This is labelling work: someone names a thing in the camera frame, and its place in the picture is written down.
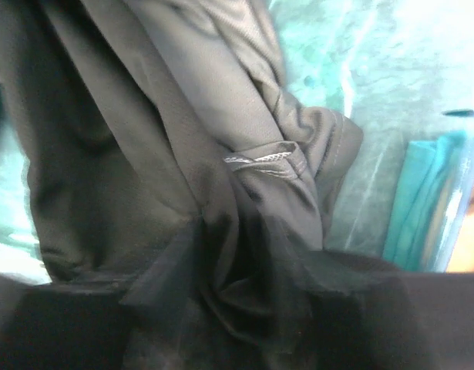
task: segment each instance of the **teal fabric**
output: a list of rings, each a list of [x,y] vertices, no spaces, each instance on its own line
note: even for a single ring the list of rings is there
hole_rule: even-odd
[[[466,132],[455,131],[436,141],[408,145],[392,208],[383,257],[417,271],[441,190],[457,165]]]

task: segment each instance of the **white stitching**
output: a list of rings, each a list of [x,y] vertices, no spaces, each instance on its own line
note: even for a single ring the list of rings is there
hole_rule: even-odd
[[[245,160],[244,158],[236,158],[235,156],[231,158],[225,158],[226,163],[252,163],[251,160]]]
[[[272,171],[272,170],[257,170],[257,171],[265,172],[265,173],[277,173],[280,175],[288,175],[288,172],[286,171]]]
[[[301,166],[302,164],[305,164],[305,160],[302,160],[302,161],[298,162],[298,163],[295,165],[295,167],[300,168],[300,166]]]
[[[277,177],[278,179],[282,179],[282,178],[283,178],[282,176],[276,175],[276,174],[274,174],[274,173],[265,173],[265,174],[268,175],[268,176]]]
[[[307,168],[307,165],[308,165],[308,164],[307,164],[307,162],[305,162],[305,161],[300,162],[300,163],[297,165],[297,169],[296,169],[297,174],[299,174],[300,172],[302,172],[303,170],[305,170],[305,169]]]
[[[277,160],[283,160],[284,158],[286,158],[290,154],[291,154],[291,152],[269,154],[268,156],[263,156],[261,158],[257,158],[256,162],[275,162]]]

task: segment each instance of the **gray fabric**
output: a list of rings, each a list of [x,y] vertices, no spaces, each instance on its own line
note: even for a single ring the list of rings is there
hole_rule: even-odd
[[[362,134],[340,113],[304,108],[284,90],[264,2],[124,1],[261,212],[291,238],[321,248]]]

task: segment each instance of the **seam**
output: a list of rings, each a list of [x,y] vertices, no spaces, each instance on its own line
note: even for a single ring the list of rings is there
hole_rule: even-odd
[[[269,154],[268,156],[263,156],[261,158],[257,158],[256,162],[275,162],[277,160],[283,160],[287,156],[290,156],[291,152],[283,152],[283,153],[275,153]]]
[[[305,162],[305,160],[302,160],[301,162],[297,163],[297,165],[295,166],[295,171],[301,172],[305,169],[305,167],[307,167],[307,163]]]
[[[279,176],[279,175],[276,175],[274,173],[266,173],[267,175],[269,176],[272,176],[272,177],[277,177],[278,179],[282,179],[283,177],[282,176]]]
[[[253,163],[251,160],[245,160],[244,158],[237,158],[232,156],[231,158],[225,158],[225,163]]]
[[[273,170],[257,170],[257,171],[265,172],[265,173],[276,173],[280,175],[288,175],[288,172],[286,171],[273,171]]]
[[[328,114],[329,117],[331,117],[331,119],[334,121],[334,123],[332,125],[331,132],[329,133],[328,141],[326,142],[326,147],[325,147],[324,153],[322,155],[321,164],[319,165],[319,168],[318,168],[315,176],[318,176],[322,172],[322,170],[324,169],[324,166],[326,165],[326,163],[328,161],[328,158],[331,154],[330,152],[331,152],[331,145],[332,145],[332,142],[333,142],[333,138],[334,138],[334,135],[336,134],[336,131],[338,129],[338,119],[334,115],[334,111],[332,111],[330,109],[325,109],[324,114],[326,114],[326,113]]]
[[[301,173],[307,168],[307,163],[302,162],[302,166],[298,167],[297,166],[297,175],[301,175]]]
[[[341,133],[339,134],[339,143],[338,143],[338,147],[336,148],[336,154],[334,155],[334,162],[333,162],[333,166],[336,166],[336,160],[338,159],[338,153],[339,153],[339,150],[341,149],[341,145],[343,143],[343,134],[345,132],[345,116],[343,115],[340,115],[340,119],[341,119]]]

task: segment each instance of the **clear plastic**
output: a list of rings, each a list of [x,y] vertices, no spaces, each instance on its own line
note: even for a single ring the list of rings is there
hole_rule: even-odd
[[[458,240],[474,187],[474,137],[462,148],[460,158],[442,191],[425,241],[419,270],[446,271]]]
[[[474,0],[268,4],[289,90],[306,105],[350,116],[365,134],[326,246],[382,255],[408,142],[436,140],[452,130],[474,133],[474,117],[443,114],[474,109]],[[426,268],[440,270],[443,264]]]
[[[29,212],[26,159],[10,122],[0,118],[0,274],[49,282]]]

